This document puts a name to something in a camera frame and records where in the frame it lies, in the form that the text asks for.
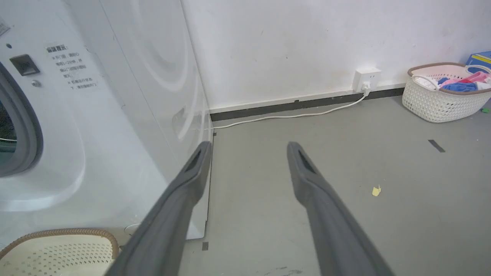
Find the power outlet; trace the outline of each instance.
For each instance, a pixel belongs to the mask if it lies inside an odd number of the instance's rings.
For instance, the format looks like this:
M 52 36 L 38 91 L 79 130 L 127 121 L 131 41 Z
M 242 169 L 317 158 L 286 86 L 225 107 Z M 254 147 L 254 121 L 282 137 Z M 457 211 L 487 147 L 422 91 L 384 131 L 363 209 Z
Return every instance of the power outlet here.
M 362 92 L 361 87 L 363 86 L 364 82 L 369 82 L 371 90 L 375 90 L 375 88 L 377 88 L 377 84 L 379 83 L 381 72 L 382 71 L 377 68 L 356 70 L 355 79 L 353 80 L 352 86 L 353 94 Z

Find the blue box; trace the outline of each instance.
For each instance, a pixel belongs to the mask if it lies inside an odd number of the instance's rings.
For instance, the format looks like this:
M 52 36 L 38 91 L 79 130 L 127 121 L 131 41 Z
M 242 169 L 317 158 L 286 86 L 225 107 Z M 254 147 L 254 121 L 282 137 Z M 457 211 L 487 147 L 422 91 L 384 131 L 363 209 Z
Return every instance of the blue box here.
M 466 65 L 482 65 L 488 67 L 491 71 L 491 51 L 470 55 Z M 469 72 L 473 74 L 476 73 L 477 71 L 485 72 L 484 70 L 479 68 L 469 68 Z

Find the basket handle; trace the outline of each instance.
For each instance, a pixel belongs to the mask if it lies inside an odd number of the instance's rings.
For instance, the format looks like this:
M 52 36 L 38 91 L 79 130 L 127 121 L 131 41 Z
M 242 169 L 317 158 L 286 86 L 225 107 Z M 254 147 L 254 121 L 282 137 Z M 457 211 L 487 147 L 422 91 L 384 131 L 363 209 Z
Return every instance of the basket handle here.
M 476 67 L 476 68 L 482 69 L 482 70 L 486 71 L 488 74 L 491 74 L 491 70 L 488 67 L 482 66 L 482 65 L 477 65 L 477 64 L 468 65 L 465 67 L 465 71 L 468 72 L 469 74 L 473 74 L 473 73 L 469 72 L 469 68 L 471 68 L 471 67 Z
M 434 79 L 432 79 L 432 78 L 430 78 L 430 77 L 427 77 L 427 76 L 425 76 L 425 75 L 418 75 L 418 74 L 414 74 L 414 75 L 413 75 L 411 78 L 412 78 L 412 80 L 413 80 L 413 81 L 414 81 L 414 82 L 415 82 L 417 85 L 419 85 L 419 86 L 421 86 L 421 87 L 423 87 L 423 88 L 428 89 L 428 87 L 427 87 L 427 86 L 424 86 L 424 85 L 420 84 L 419 82 L 417 82 L 415 78 L 422 78 L 422 79 L 425 79 L 425 80 L 429 81 L 429 82 L 430 82 L 430 83 L 431 83 L 431 84 L 432 84 L 432 85 L 435 87 L 435 89 L 434 89 L 434 90 L 438 90 L 438 89 L 440 89 L 440 86 L 438 86 L 438 83 L 437 83 L 437 82 L 435 82 L 435 80 L 434 80 Z

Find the baseboard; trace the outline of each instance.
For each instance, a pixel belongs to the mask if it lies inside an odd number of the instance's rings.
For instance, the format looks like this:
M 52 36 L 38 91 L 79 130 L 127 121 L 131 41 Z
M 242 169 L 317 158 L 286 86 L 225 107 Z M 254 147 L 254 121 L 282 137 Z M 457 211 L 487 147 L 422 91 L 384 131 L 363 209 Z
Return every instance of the baseboard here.
M 367 99 L 400 96 L 404 91 L 404 86 L 405 83 L 379 86 L 377 87 L 377 91 L 371 92 Z M 280 111 L 354 102 L 361 97 L 361 93 L 353 94 L 352 90 L 331 91 L 328 93 L 212 109 L 210 110 L 210 115 L 212 121 L 221 121 Z

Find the empty beige basket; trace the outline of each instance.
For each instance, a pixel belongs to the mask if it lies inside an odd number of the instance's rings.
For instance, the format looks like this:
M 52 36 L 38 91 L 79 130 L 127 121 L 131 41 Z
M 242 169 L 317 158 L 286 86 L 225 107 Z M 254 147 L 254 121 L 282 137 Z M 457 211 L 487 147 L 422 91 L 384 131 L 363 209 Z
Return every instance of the empty beige basket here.
M 118 256 L 113 235 L 60 229 L 25 235 L 0 251 L 2 276 L 101 276 Z
M 442 78 L 464 79 L 471 75 L 469 67 L 478 67 L 490 72 L 489 68 L 479 65 L 465 66 L 460 63 L 442 62 L 409 69 L 411 79 L 406 83 L 402 96 L 403 105 L 421 118 L 442 123 L 462 119 L 476 113 L 491 98 L 491 89 L 455 92 L 439 88 L 437 82 Z M 418 78 L 427 80 L 431 87 L 418 82 Z

